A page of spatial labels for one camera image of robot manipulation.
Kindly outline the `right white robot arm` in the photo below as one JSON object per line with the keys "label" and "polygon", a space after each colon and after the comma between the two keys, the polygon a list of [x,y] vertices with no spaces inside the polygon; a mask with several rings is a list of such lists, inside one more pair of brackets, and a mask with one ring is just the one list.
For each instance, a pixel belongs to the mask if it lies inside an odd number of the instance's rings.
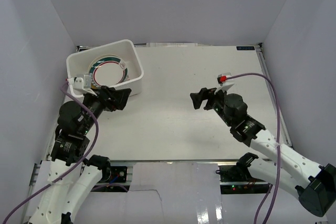
{"label": "right white robot arm", "polygon": [[228,94],[224,88],[202,88],[190,97],[194,109],[199,109],[206,101],[204,109],[214,110],[237,141],[274,162],[270,164],[253,153],[246,153],[236,164],[241,180],[258,178],[278,185],[317,217],[323,217],[335,203],[335,166],[320,165],[291,147],[277,143],[263,124],[248,115],[248,106],[241,95]]}

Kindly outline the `white plate with teal rim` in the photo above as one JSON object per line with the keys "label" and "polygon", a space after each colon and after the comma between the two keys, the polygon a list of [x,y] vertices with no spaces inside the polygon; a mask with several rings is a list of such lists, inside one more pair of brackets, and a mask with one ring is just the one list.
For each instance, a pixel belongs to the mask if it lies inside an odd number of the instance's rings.
{"label": "white plate with teal rim", "polygon": [[91,78],[91,87],[94,89],[101,86],[112,87],[128,80],[128,66],[126,62],[120,58],[119,64],[106,63],[96,68],[94,72],[88,73]]}

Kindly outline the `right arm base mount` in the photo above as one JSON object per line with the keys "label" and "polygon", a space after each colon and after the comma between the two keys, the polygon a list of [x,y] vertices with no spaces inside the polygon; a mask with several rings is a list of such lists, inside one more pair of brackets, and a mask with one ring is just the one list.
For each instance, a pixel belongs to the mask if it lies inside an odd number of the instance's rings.
{"label": "right arm base mount", "polygon": [[265,194],[270,185],[251,177],[248,171],[236,165],[222,165],[216,170],[222,195]]}

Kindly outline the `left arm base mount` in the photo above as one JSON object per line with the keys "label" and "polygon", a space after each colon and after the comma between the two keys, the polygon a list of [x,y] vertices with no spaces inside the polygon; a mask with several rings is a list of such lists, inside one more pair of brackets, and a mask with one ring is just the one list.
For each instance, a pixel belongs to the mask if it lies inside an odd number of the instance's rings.
{"label": "left arm base mount", "polygon": [[129,190],[127,182],[128,168],[126,166],[112,166],[109,177],[104,177],[91,192],[100,193],[127,193]]}

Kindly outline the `cream plain plate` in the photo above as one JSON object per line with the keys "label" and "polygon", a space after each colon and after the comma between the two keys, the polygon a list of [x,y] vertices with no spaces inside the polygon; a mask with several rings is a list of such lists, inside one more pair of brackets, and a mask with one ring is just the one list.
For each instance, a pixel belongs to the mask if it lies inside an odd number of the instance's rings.
{"label": "cream plain plate", "polygon": [[92,73],[96,68],[99,68],[103,64],[106,63],[116,63],[119,64],[121,59],[117,57],[116,55],[102,55],[98,57],[97,59],[93,60],[91,64],[89,65],[88,72]]}

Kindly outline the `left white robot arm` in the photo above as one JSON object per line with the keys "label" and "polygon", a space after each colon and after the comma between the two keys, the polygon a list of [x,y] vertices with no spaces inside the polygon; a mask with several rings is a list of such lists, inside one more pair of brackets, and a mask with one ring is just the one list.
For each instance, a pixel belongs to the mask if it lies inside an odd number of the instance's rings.
{"label": "left white robot arm", "polygon": [[99,133],[95,132],[93,141],[87,134],[99,127],[103,111],[122,111],[130,94],[130,88],[103,86],[85,94],[83,101],[72,97],[60,107],[48,183],[46,189],[36,192],[41,198],[28,223],[73,223],[94,186],[108,181],[112,172],[109,158],[89,155]]}

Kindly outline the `white plastic bin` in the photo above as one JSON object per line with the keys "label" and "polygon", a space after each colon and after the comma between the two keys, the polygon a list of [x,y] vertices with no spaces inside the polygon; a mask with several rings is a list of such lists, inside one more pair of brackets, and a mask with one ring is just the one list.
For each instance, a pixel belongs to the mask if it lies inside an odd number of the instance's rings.
{"label": "white plastic bin", "polygon": [[78,74],[88,74],[91,62],[102,55],[116,55],[122,58],[128,66],[128,80],[110,88],[117,90],[130,88],[132,90],[131,95],[142,92],[143,67],[133,42],[128,39],[71,54],[66,60],[68,78],[75,77]]}

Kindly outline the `blue label sticker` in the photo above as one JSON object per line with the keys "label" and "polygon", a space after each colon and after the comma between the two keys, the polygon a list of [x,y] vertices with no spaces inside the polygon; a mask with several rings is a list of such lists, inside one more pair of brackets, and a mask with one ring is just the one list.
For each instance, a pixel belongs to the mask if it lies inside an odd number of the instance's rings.
{"label": "blue label sticker", "polygon": [[237,46],[236,49],[239,51],[253,51],[255,50],[255,47],[254,46]]}

